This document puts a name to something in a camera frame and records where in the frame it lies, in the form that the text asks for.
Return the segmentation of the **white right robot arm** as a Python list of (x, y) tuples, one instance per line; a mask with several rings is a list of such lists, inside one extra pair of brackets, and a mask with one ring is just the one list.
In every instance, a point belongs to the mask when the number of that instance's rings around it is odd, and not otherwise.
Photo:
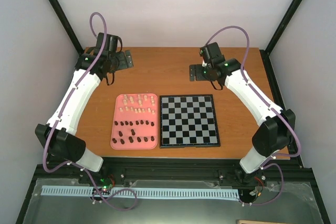
[(237, 59), (225, 59), (218, 43), (201, 47), (199, 54), (203, 59), (199, 64), (202, 78), (211, 83), (218, 82), (220, 89), (227, 88), (235, 94), (258, 125), (252, 137), (252, 148), (239, 162), (242, 170), (251, 174), (290, 143), (295, 115), (272, 102)]

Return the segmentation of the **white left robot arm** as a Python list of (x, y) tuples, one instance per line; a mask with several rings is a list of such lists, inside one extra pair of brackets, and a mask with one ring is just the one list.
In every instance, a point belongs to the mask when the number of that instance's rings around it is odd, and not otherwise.
[(132, 68), (130, 51), (122, 50), (122, 39), (116, 35), (99, 33), (97, 43), (80, 55), (75, 65), (70, 86), (56, 112), (46, 124), (38, 124), (35, 134), (44, 147), (43, 166), (47, 167), (47, 157), (52, 155), (65, 160), (67, 165), (76, 164), (81, 169), (91, 171), (91, 178), (97, 183), (108, 180), (109, 170), (104, 167), (103, 158), (87, 148), (84, 140), (76, 137), (81, 115), (94, 90), (101, 81), (112, 85), (109, 74)]

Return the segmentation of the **black and grey chessboard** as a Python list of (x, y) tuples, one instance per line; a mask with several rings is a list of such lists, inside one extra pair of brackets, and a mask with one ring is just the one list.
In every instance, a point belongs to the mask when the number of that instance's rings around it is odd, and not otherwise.
[(160, 96), (160, 148), (220, 147), (212, 94)]

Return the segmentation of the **pink plastic tray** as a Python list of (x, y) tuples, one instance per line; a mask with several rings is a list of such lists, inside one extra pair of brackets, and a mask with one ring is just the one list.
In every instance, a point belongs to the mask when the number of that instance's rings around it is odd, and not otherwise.
[[(158, 96), (154, 93), (125, 93), (128, 98), (128, 104), (124, 104), (124, 94), (117, 96), (115, 100), (115, 110), (113, 116), (112, 132), (110, 145), (114, 150), (151, 150), (157, 146), (158, 139)], [(134, 103), (131, 103), (129, 97), (133, 97)], [(120, 137), (118, 132), (121, 131), (123, 136)]]

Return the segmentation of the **black aluminium frame rail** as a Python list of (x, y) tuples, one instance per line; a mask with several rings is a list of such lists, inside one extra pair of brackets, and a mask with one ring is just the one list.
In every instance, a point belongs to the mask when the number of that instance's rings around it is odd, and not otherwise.
[[(296, 161), (275, 161), (284, 175), (286, 182), (308, 182), (315, 180), (311, 168), (300, 167)], [(105, 157), (102, 172), (93, 173), (96, 179), (112, 174), (117, 183), (131, 179), (167, 179), (167, 180), (219, 180), (220, 176), (226, 176), (239, 168), (237, 159), (182, 159), (182, 158), (122, 158)], [(277, 181), (280, 178), (279, 171), (272, 166), (264, 171), (267, 180)], [(63, 166), (53, 173), (44, 171), (42, 165), (37, 165), (34, 172), (36, 177), (51, 178), (80, 178), (87, 175), (79, 168)]]

